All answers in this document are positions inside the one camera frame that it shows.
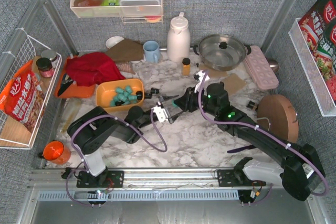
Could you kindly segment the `black coffee capsule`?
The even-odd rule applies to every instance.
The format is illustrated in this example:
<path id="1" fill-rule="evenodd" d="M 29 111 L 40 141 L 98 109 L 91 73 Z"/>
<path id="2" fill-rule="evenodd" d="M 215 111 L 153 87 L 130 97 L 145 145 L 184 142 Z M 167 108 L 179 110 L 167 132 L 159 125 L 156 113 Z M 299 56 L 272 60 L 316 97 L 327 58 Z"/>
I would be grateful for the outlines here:
<path id="1" fill-rule="evenodd" d="M 159 89 L 157 89 L 157 88 L 151 88 L 151 94 L 159 94 L 160 93 L 160 91 L 159 91 Z"/>
<path id="2" fill-rule="evenodd" d="M 136 98 L 138 101 L 141 101 L 143 99 L 143 92 L 142 91 L 137 91 L 136 92 Z"/>

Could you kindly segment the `orange plastic storage basket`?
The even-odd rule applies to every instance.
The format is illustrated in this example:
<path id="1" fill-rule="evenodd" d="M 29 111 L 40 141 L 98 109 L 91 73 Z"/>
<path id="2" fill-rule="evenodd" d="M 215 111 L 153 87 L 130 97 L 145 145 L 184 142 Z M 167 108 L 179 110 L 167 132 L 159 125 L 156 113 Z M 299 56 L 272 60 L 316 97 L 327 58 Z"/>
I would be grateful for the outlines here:
<path id="1" fill-rule="evenodd" d="M 125 88 L 130 86 L 133 90 L 132 94 L 135 95 L 137 91 L 142 91 L 144 93 L 144 85 L 140 79 L 124 79 L 118 81 L 104 82 L 98 85 L 96 89 L 96 106 L 100 106 L 105 109 L 108 113 L 117 111 L 127 111 L 132 106 L 142 106 L 144 98 L 138 101 L 136 104 L 127 104 L 121 106 L 110 106 L 112 99 L 117 95 L 116 88 Z"/>

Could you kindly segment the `red cloth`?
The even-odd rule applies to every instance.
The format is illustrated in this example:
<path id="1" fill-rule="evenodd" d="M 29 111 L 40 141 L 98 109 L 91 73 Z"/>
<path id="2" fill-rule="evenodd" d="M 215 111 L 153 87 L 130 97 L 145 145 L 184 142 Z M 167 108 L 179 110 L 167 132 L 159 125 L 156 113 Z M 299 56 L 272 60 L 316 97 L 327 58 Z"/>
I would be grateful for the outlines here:
<path id="1" fill-rule="evenodd" d="M 69 59 L 65 72 L 78 86 L 84 87 L 125 79 L 115 62 L 102 52 Z"/>

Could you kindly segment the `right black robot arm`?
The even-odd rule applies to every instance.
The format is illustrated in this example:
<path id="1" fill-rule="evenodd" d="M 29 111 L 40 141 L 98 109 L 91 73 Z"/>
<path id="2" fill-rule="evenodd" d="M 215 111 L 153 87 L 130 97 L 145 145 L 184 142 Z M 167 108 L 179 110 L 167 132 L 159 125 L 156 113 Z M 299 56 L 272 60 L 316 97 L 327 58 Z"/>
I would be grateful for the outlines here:
<path id="1" fill-rule="evenodd" d="M 278 139 L 259 126 L 230 104 L 222 82 L 212 83 L 199 91 L 189 87 L 174 100 L 174 104 L 184 112 L 199 110 L 204 119 L 216 124 L 223 132 L 247 141 L 275 161 L 270 164 L 243 158 L 238 166 L 249 180 L 280 185 L 300 201 L 305 201 L 311 194 L 324 196 L 328 193 L 328 182 L 315 148 Z"/>

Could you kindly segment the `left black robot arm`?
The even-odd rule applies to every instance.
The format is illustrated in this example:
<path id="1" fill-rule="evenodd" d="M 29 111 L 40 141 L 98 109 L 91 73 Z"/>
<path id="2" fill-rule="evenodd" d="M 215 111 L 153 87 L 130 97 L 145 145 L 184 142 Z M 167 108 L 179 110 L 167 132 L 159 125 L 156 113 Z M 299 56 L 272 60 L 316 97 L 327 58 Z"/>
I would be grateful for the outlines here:
<path id="1" fill-rule="evenodd" d="M 148 111 L 135 105 L 128 110 L 124 120 L 97 106 L 71 123 L 67 129 L 70 144 L 79 154 L 86 172 L 94 178 L 103 176 L 107 172 L 99 148 L 109 137 L 133 144 L 143 137 L 141 128 L 152 124 L 157 131 L 155 122 L 167 121 L 172 124 L 179 114 L 172 116 L 163 102 L 177 97 L 177 95 L 161 95 L 156 106 Z"/>

